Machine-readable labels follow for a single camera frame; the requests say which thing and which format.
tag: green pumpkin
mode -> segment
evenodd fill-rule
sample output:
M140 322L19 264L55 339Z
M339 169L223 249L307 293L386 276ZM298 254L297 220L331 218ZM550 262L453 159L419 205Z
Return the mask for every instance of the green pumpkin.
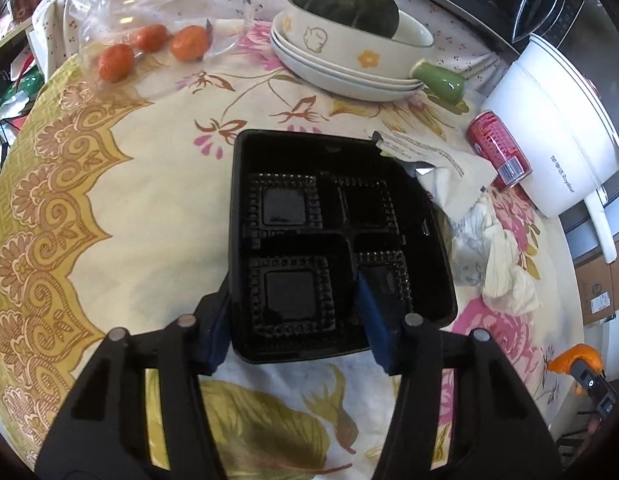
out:
M321 18L392 38L398 28L394 0L292 0L301 9Z

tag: red package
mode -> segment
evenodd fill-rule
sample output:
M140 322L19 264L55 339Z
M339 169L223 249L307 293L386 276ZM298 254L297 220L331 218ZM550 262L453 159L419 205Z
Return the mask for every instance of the red package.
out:
M502 191L515 186L531 173L518 143L494 112L483 112L474 119L467 128L467 139L474 151L496 168L496 189Z

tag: white plate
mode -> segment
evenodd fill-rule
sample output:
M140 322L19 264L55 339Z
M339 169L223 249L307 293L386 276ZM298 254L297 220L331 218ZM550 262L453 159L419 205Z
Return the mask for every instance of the white plate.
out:
M339 79L324 72L319 72L315 68L289 56L275 41L272 41L272 49L283 64L297 76L305 79L305 81L312 85L334 94L359 99L360 101L387 102L405 99L418 91L418 88L407 91L384 90Z
M273 29L272 29L272 34L270 35L270 41L272 43L275 43L285 54L287 54L290 57L293 57L300 63L306 64L307 66L310 66L313 69L318 70L319 72L334 76L338 79L343 79L345 81L349 81L349 82L356 83L356 84L363 85L363 86L369 86L371 88L380 88L382 90L395 90L398 92L414 90L414 89L420 88L423 85L423 83L419 80L416 80L415 84L412 84L409 86L408 85L390 85L390 84L385 84L385 83L378 83L376 81L370 81L369 79L362 79L359 77L347 75L345 73L340 72L339 70L332 70L331 68L322 66L319 63L314 63L313 61L306 59L304 56L298 56L297 54L294 54L289 48L287 48L280 41L279 37L276 35Z
M353 70L351 68L347 68L344 66L337 65L335 63L330 63L324 59L320 59L320 57L313 56L312 54L301 50L297 46L291 44L287 38L285 38L285 32L283 31L283 18L285 11L279 12L272 22L272 30L271 35L278 40L280 47L285 47L288 51L290 51L290 55L301 58L305 62L313 62L319 65L321 68L330 68L331 70L335 70L341 74L347 74L349 76L353 76L363 81L373 81L375 83L383 83L388 85L395 86L417 86L421 83L419 79L394 79L391 77L382 77L380 75L368 74L365 72L360 72L359 70Z

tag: white food wrapper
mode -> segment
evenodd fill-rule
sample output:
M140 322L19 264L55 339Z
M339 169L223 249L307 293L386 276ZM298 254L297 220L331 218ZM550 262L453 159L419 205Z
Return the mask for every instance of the white food wrapper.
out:
M405 170L418 179L453 222L461 221L497 175L490 161L455 150L439 137L374 132L372 140L383 152L403 162ZM419 174L419 162L431 164L434 169Z

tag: microwave door handle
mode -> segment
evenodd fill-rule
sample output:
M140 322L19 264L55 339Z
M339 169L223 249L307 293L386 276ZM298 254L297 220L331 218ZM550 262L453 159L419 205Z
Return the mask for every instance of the microwave door handle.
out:
M522 24L523 10L525 10L525 7L528 6L528 4L529 4L529 0L521 0L521 4L518 7L518 10L516 12L516 19L514 20L514 24L513 24L512 43L517 43L518 41L521 41L523 38L526 38L531 33L538 30L538 28L541 27L543 22L547 20L547 18L550 16L552 11L554 10L556 5L558 4L558 0L554 0L554 3L552 4L551 8L547 11L547 13L544 16L541 16L537 20L536 23L534 23L527 30L521 30L521 28L523 27L523 24Z

